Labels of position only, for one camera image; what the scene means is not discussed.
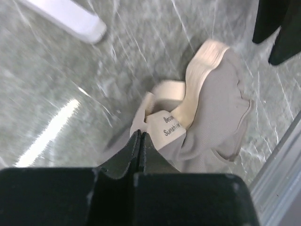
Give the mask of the grey underwear beige waistband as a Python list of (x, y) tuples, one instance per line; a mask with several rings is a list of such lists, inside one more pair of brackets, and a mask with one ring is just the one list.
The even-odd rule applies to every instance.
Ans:
[[(238, 156), (252, 109), (241, 63), (224, 43), (208, 39), (188, 63), (184, 81), (165, 80), (147, 92), (131, 125), (180, 173), (212, 173)], [(116, 134), (105, 148), (106, 152)]]

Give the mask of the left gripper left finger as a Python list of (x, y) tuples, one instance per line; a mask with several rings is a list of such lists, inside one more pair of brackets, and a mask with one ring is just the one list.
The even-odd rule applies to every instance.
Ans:
[(95, 168), (95, 171), (106, 174), (112, 179), (123, 178), (131, 165), (136, 166), (141, 144), (141, 131), (133, 134), (127, 129), (119, 137), (115, 137), (106, 152), (112, 157)]

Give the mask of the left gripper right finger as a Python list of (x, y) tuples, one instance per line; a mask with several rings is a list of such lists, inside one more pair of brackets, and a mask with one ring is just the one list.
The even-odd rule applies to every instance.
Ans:
[(154, 147), (148, 133), (143, 132), (140, 142), (140, 172), (155, 174), (180, 173)]

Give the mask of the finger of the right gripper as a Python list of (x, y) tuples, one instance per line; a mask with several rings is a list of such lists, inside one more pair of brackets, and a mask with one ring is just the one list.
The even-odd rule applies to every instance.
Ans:
[(289, 0), (259, 0), (253, 43), (262, 43), (281, 26)]
[(301, 51), (301, 2), (289, 1), (268, 62), (279, 65)]

